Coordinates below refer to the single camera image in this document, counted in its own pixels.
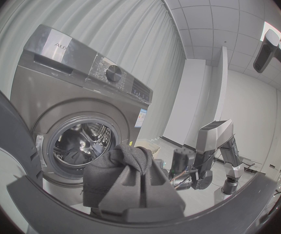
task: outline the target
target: cable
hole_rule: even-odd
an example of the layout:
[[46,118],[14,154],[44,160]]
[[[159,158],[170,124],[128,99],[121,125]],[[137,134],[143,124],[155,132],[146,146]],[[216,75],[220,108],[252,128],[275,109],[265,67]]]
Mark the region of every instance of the cable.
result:
[[[213,182],[211,182],[211,184],[216,185],[216,184],[214,184]],[[216,186],[221,187],[220,185],[216,185]]]
[[243,163],[243,164],[245,164],[245,165],[247,165],[248,167],[244,170],[244,172],[245,171],[247,171],[251,166],[254,166],[255,165],[255,163],[253,163],[253,164],[247,164],[247,163],[245,163],[245,162],[241,162],[241,163]]
[[177,189],[177,188],[180,187],[183,183],[185,183],[187,179],[189,179],[189,177],[187,177],[187,178],[184,179],[182,182],[180,182],[177,186],[175,186],[175,189]]
[[281,192],[275,193],[275,194],[273,195],[273,197],[274,197],[275,195],[279,194],[279,193],[281,193]]
[[184,169],[184,171],[182,171],[179,175],[177,175],[176,177],[174,177],[173,179],[170,180],[170,182],[172,182],[173,180],[177,179],[178,177],[182,176],[186,171],[188,170],[188,167],[186,167]]
[[[222,153],[219,155],[219,157],[221,157],[221,155],[222,155]],[[219,157],[213,162],[212,166],[214,166],[214,163],[219,159]],[[212,168],[212,166],[211,166],[211,168]],[[211,170],[211,168],[210,168],[210,170]]]
[[219,148],[218,148],[205,162],[201,163],[200,165],[194,166],[194,167],[196,168],[196,167],[202,166],[203,164],[205,164],[206,162],[208,162],[208,161],[214,156],[214,154],[215,154],[218,150],[219,150]]

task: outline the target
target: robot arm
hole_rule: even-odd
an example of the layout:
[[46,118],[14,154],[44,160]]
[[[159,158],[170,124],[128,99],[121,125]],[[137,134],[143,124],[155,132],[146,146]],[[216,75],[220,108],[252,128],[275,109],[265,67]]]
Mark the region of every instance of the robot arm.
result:
[[227,177],[220,190],[223,194],[230,196],[236,192],[238,180],[244,173],[244,164],[239,159],[236,140],[233,136],[233,122],[230,119],[214,121],[199,130],[196,146],[197,155],[204,156],[212,150],[214,158],[214,152],[217,149],[221,150]]
[[258,73],[262,73],[273,57],[281,63],[281,41],[278,35],[269,29],[265,34],[258,56],[253,63],[254,69]]
[[176,149],[173,154],[169,179],[178,189],[206,189],[212,182],[211,166],[215,152],[220,149],[227,179],[220,191],[223,195],[233,194],[238,180],[244,173],[236,141],[233,122],[213,121],[199,130],[196,150]]

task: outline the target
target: ceiling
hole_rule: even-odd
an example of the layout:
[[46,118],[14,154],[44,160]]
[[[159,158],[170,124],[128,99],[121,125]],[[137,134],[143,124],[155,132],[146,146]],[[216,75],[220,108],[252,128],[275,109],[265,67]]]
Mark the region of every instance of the ceiling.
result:
[[179,29],[187,58],[217,66],[227,47],[228,69],[257,78],[281,91],[281,63],[273,59],[263,74],[253,62],[264,21],[281,32],[281,12],[272,0],[165,0]]

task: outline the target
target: white curtain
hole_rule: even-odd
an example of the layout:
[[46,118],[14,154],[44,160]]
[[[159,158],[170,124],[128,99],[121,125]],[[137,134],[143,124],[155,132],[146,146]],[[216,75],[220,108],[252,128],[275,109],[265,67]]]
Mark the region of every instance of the white curtain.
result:
[[0,11],[0,89],[8,98],[23,46],[39,24],[83,42],[148,85],[153,101],[138,138],[162,135],[185,54],[161,0],[8,0]]

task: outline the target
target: ceiling light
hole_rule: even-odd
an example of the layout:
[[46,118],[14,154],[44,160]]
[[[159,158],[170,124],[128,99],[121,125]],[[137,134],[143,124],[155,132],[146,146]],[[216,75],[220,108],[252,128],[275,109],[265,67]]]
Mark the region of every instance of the ceiling light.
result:
[[278,29],[276,29],[275,27],[273,27],[272,25],[270,25],[270,24],[267,23],[267,22],[264,22],[263,32],[262,32],[262,35],[261,35],[261,39],[260,39],[260,40],[261,40],[261,41],[264,40],[264,36],[265,36],[266,32],[267,32],[269,29],[273,30],[273,31],[276,33],[276,35],[278,35],[279,40],[280,40],[280,38],[281,38],[281,32],[279,32]]

